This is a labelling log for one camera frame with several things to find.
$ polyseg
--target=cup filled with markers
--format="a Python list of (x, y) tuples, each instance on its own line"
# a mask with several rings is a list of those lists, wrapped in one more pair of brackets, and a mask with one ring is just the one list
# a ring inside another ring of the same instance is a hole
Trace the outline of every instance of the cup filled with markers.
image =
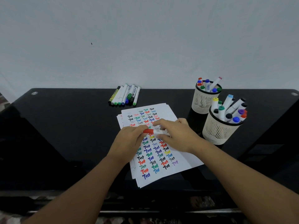
[(218, 97), (222, 91), (222, 87), (219, 85), (221, 80), (221, 77), (218, 77), (214, 82), (209, 79), (202, 80), (202, 78), (198, 78), (191, 105), (193, 111), (199, 114), (209, 112), (212, 98)]
[(112, 96), (110, 97), (108, 104), (110, 105), (133, 105), (137, 104), (138, 96), (140, 92), (140, 86), (132, 84), (129, 86), (118, 86)]
[(234, 103), (234, 96), (229, 94), (225, 101), (212, 98), (212, 104), (202, 130), (204, 138), (215, 145), (224, 144), (247, 118), (245, 98)]

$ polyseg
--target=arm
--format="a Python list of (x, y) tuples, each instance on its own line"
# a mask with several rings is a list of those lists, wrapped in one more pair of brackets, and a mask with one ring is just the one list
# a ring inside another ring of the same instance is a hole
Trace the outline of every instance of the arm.
[(135, 155), (147, 126), (124, 127), (109, 153), (84, 178), (25, 221), (37, 223), (94, 224), (115, 177)]
[(253, 223), (299, 223), (299, 195), (232, 158), (200, 138), (185, 119), (161, 119), (171, 137), (159, 135), (171, 147), (196, 155), (215, 174), (225, 190)]

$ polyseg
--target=white wall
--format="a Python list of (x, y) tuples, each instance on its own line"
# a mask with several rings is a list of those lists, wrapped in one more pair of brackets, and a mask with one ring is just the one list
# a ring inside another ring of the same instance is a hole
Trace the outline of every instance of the white wall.
[(299, 89), (299, 0), (0, 0), (0, 92)]

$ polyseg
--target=white mesh pen holder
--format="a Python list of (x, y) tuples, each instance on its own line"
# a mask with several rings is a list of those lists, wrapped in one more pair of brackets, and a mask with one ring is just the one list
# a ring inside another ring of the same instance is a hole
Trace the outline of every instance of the white mesh pen holder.
[(212, 98), (213, 97), (218, 97), (221, 91), (217, 91), (216, 93), (210, 93), (201, 90), (198, 86), (197, 83), (195, 85), (195, 91), (194, 91), (194, 96), (193, 96), (193, 101), (192, 101), (192, 109), (193, 111), (199, 113), (199, 114), (207, 114), (209, 112), (209, 108), (211, 107), (212, 104)]
[(215, 145), (222, 145), (242, 124), (243, 121), (237, 124), (224, 122), (215, 117), (210, 108), (202, 130), (202, 135), (209, 142)]

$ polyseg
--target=paper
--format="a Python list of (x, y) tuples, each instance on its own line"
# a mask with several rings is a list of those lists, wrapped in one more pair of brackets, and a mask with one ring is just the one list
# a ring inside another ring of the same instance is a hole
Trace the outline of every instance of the paper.
[[(120, 127), (146, 124), (151, 129), (159, 129), (159, 126), (154, 127), (152, 124), (160, 118), (177, 120), (169, 105), (165, 103), (122, 110), (122, 114), (118, 115)], [(155, 135), (148, 134), (130, 162), (130, 167), (132, 178), (136, 179), (138, 187), (141, 188), (162, 177), (202, 164), (196, 156), (179, 152)]]

